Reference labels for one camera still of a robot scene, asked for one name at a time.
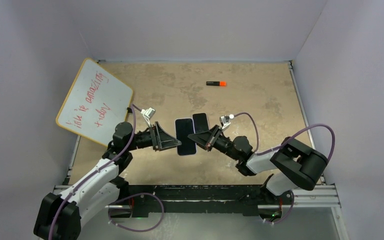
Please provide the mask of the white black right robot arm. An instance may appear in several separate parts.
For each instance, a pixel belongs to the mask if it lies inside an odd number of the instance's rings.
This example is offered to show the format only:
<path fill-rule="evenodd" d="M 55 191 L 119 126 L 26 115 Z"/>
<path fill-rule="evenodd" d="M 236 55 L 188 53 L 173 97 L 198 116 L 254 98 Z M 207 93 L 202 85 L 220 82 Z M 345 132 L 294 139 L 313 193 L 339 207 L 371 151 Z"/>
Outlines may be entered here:
<path fill-rule="evenodd" d="M 328 156 L 304 144 L 296 137 L 307 130 L 324 127 L 331 134 L 331 147 Z M 278 169 L 279 173 L 268 177 L 260 196 L 268 204 L 274 203 L 280 195 L 295 188 L 312 191 L 329 164 L 335 149 L 336 136 L 333 129 L 323 123 L 316 123 L 286 137 L 281 145 L 263 152 L 256 152 L 246 136 L 234 140 L 222 134 L 220 126 L 191 134 L 189 138 L 206 151 L 216 149 L 237 163 L 235 167 L 246 176 Z"/>

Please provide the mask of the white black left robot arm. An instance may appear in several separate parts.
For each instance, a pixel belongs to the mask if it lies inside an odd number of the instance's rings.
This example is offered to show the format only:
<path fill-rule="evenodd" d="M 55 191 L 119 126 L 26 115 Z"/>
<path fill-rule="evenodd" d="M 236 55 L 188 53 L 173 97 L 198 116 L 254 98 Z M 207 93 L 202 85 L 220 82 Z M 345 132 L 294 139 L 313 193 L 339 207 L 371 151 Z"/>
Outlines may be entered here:
<path fill-rule="evenodd" d="M 183 146 L 187 141 L 171 136 L 158 122 L 135 132 L 135 123 L 121 122 L 115 127 L 106 152 L 79 181 L 58 194 L 48 193 L 41 201 L 33 233 L 43 240 L 76 240 L 85 224 L 105 206 L 116 203 L 132 205 L 134 199 L 149 196 L 163 211 L 162 200 L 154 193 L 131 186 L 120 173 L 133 159 L 132 151 L 152 147 L 164 151 Z"/>

